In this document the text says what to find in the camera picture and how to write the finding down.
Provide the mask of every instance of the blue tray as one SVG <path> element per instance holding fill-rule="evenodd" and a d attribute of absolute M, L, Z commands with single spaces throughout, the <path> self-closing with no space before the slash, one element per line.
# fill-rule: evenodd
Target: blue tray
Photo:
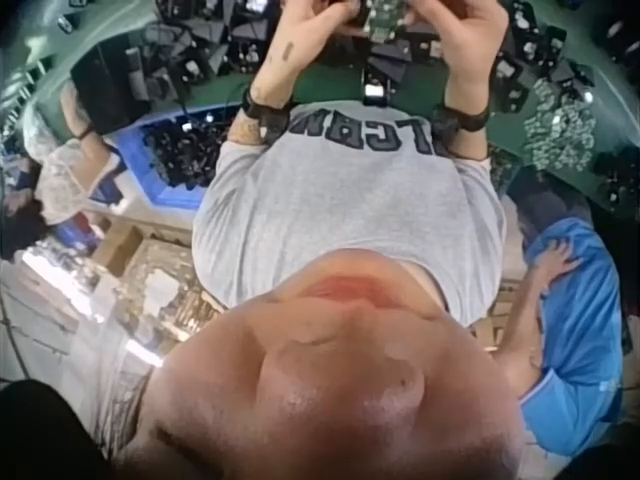
<path fill-rule="evenodd" d="M 235 115 L 235 107 L 237 107 L 237 105 L 238 104 L 213 105 L 193 109 L 189 114 L 197 115 L 205 111 L 212 112 L 213 114 L 226 113 L 231 109 Z M 144 144 L 143 127 L 165 120 L 178 119 L 180 117 L 184 117 L 182 111 L 147 116 L 131 127 L 116 132 L 113 135 L 113 141 L 120 151 L 122 159 L 153 205 L 184 210 L 197 210 L 202 203 L 206 189 L 196 187 L 194 190 L 188 191 L 184 185 L 175 188 L 167 185 L 153 168 L 151 164 L 153 154 Z"/>

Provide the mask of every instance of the gray t-shirt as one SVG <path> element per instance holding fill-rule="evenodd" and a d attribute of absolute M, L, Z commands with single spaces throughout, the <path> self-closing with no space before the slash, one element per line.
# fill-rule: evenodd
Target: gray t-shirt
<path fill-rule="evenodd" d="M 367 249 L 424 268 L 468 326 L 500 283 L 505 218 L 489 169 L 436 156 L 428 122 L 397 110 L 299 107 L 271 148 L 223 146 L 194 223 L 196 272 L 233 307 L 323 254 Z"/>

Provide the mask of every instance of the circuit board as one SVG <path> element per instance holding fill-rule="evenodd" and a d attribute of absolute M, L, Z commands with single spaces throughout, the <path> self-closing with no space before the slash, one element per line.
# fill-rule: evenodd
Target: circuit board
<path fill-rule="evenodd" d="M 369 16 L 364 31 L 374 43 L 393 40 L 396 30 L 403 24 L 406 13 L 405 0 L 367 0 Z"/>

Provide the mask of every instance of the blue shirt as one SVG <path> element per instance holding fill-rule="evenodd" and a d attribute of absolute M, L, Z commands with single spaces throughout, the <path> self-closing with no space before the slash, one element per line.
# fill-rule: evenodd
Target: blue shirt
<path fill-rule="evenodd" d="M 542 300 L 543 378 L 521 400 L 538 444 L 574 456 L 602 435 L 622 377 L 619 278 L 593 226 L 577 218 L 547 228 L 525 252 L 528 265 L 551 240 L 568 240 L 583 263 Z"/>

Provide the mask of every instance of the cardboard box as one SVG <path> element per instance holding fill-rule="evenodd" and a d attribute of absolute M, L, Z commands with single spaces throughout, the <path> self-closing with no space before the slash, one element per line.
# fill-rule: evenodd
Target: cardboard box
<path fill-rule="evenodd" d="M 114 222 L 91 259 L 116 278 L 122 277 L 127 265 L 144 240 L 142 232 L 125 222 Z"/>

